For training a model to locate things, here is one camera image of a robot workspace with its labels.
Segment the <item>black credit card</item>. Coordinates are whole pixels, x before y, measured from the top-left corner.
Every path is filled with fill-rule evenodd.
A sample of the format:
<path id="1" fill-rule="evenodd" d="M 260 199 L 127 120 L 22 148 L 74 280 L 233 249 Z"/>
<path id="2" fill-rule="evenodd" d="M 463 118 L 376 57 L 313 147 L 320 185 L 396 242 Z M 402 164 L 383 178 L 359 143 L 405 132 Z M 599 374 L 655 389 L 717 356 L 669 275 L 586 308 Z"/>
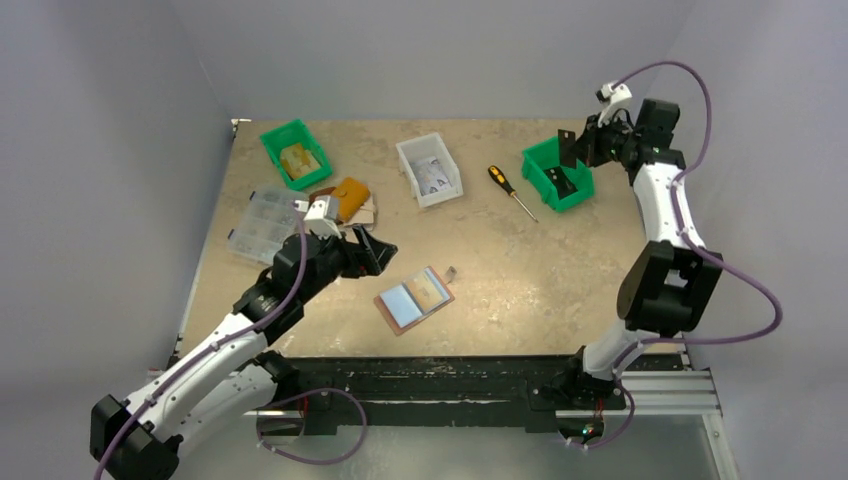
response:
<path id="1" fill-rule="evenodd" d="M 576 169 L 578 157 L 575 150 L 578 137 L 574 131 L 559 129 L 557 132 L 559 165 L 562 168 Z"/>

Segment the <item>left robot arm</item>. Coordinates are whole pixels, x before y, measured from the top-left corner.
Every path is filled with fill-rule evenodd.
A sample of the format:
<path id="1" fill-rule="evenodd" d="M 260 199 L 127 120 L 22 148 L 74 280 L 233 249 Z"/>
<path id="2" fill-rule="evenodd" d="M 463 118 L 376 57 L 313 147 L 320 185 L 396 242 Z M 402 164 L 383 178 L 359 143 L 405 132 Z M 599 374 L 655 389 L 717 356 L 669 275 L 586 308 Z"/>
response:
<path id="1" fill-rule="evenodd" d="M 123 399 L 106 395 L 91 411 L 94 476 L 168 479 L 180 451 L 226 410 L 239 415 L 297 399 L 295 372 L 268 351 L 304 317 L 306 304 L 339 278 L 379 276 L 397 254 L 361 226 L 354 241 L 299 227 L 256 283 L 200 344 Z"/>

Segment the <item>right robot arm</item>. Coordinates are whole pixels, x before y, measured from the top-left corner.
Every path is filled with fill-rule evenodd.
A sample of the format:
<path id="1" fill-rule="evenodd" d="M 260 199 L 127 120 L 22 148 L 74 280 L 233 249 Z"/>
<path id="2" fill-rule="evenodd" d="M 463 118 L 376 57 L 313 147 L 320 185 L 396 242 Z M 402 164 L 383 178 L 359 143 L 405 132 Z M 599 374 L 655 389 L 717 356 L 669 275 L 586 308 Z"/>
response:
<path id="1" fill-rule="evenodd" d="M 704 243 L 691 224 L 679 177 L 686 163 L 671 146 L 679 117 L 677 104 L 654 99 L 642 103 L 635 120 L 592 115 L 566 156 L 588 167 L 620 164 L 646 236 L 617 294 L 618 322 L 568 363 L 559 388 L 573 406 L 609 397 L 620 371 L 647 346 L 692 331 L 721 276 L 721 254 L 704 259 L 696 251 Z"/>

